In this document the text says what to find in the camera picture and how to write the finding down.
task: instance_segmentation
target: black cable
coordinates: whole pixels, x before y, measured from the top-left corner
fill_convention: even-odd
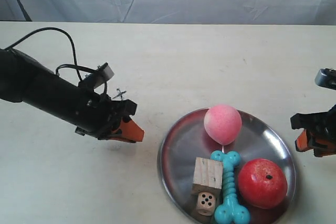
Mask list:
[[[73,64],[62,64],[60,66],[58,66],[55,70],[55,74],[59,76],[59,70],[62,68],[71,68],[71,69],[76,69],[77,71],[83,71],[83,72],[87,72],[87,73],[97,73],[100,76],[102,76],[103,81],[104,81],[104,97],[107,97],[107,82],[105,79],[105,76],[101,73],[98,72],[97,70],[94,70],[92,68],[87,68],[87,67],[83,67],[83,66],[79,66],[79,65],[73,65]]]
[[[6,47],[5,50],[9,50],[15,46],[17,46],[18,44],[20,44],[22,41],[26,40],[27,38],[29,38],[31,35],[34,35],[36,33],[39,33],[40,31],[47,31],[47,30],[54,30],[54,31],[59,31],[60,33],[63,33],[64,35],[66,35],[68,37],[68,39],[70,40],[70,43],[71,43],[71,47],[72,47],[72,54],[73,54],[73,62],[75,64],[75,66],[78,67],[78,64],[77,64],[77,57],[76,57],[76,50],[75,50],[75,44],[74,44],[74,41],[72,40],[72,37],[64,30],[60,29],[60,28],[57,28],[57,27],[44,27],[44,28],[40,28],[40,29],[36,29],[34,31],[32,31],[31,33],[27,34],[26,36],[22,37],[21,39],[19,39],[18,41],[16,41],[15,43],[11,44],[10,46]],[[82,81],[82,77],[80,76],[80,73],[79,73],[79,68],[74,68],[77,72],[77,75],[78,75],[78,78],[80,81]]]

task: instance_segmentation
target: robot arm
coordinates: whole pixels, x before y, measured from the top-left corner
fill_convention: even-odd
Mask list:
[[[99,140],[142,141],[143,130],[130,118],[137,104],[113,100],[106,93],[107,81],[113,76],[107,63],[97,70],[77,63],[58,69],[62,67],[91,74],[75,86],[23,52],[0,49],[0,99],[28,103],[75,125],[75,132],[80,135]],[[106,85],[104,93],[97,94],[94,89],[101,84]]]
[[[315,83],[336,90],[336,71],[321,69]],[[316,157],[336,154],[336,105],[327,112],[295,114],[290,122],[292,129],[304,129],[295,141],[298,152],[313,150]]]

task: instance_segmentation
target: toy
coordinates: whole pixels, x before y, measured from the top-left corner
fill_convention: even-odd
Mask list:
[[[263,158],[247,162],[238,175],[240,194],[248,203],[262,209],[280,204],[286,196],[287,187],[281,168]]]
[[[234,168],[240,163],[240,155],[237,152],[227,154],[221,151],[214,151],[211,159],[223,162],[223,204],[215,210],[215,220],[218,224],[248,224],[250,213],[246,207],[241,206],[237,200]]]
[[[222,189],[222,175],[222,162],[196,158],[191,194],[198,195],[196,210],[200,215],[213,215]]]
[[[208,135],[221,145],[228,145],[238,136],[241,128],[239,112],[229,105],[210,108],[204,116],[204,128]]]

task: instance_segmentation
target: silver tray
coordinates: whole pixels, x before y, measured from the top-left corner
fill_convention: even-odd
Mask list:
[[[212,223],[212,218],[199,215],[196,210],[197,197],[190,195],[196,157],[210,158],[215,150],[237,151],[241,167],[249,160],[266,158],[278,164],[283,170],[288,191],[285,200],[269,210],[253,207],[241,198],[251,214],[251,224],[271,224],[276,222],[290,207],[297,189],[297,169],[283,140],[264,122],[240,111],[243,126],[238,138],[228,146],[213,141],[203,127],[204,115],[208,109],[191,112],[179,119],[169,130],[158,154],[158,169],[163,186],[176,206],[196,223]]]

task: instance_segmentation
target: wooden block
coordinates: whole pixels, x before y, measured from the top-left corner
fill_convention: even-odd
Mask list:
[[[200,215],[211,216],[216,208],[216,197],[208,192],[200,192],[197,199],[196,211]]]
[[[205,191],[218,197],[222,190],[222,176],[222,162],[197,157],[191,194],[198,195]]]

